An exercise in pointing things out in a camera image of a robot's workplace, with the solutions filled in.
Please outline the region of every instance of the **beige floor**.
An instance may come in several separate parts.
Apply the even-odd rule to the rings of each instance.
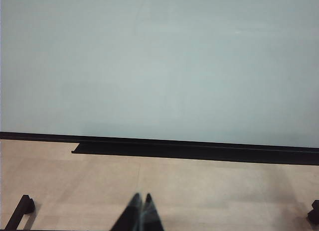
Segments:
[[[74,143],[1,141],[1,228],[23,194],[19,229],[109,230],[135,192],[166,231],[319,230],[319,167],[71,154]]]

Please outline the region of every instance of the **light blue wall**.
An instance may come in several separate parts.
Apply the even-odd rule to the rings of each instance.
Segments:
[[[319,0],[1,0],[1,130],[319,147]]]

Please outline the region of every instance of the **black strip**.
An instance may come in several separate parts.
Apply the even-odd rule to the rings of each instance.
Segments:
[[[319,165],[319,148],[0,132],[0,139],[80,143],[73,153]]]
[[[319,152],[260,150],[227,147],[138,145],[82,142],[74,154],[125,155],[236,162],[319,165]]]

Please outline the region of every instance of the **black metal leg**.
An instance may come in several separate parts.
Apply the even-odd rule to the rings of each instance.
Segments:
[[[16,230],[23,215],[32,213],[34,210],[33,199],[31,199],[29,195],[23,195],[4,229]]]

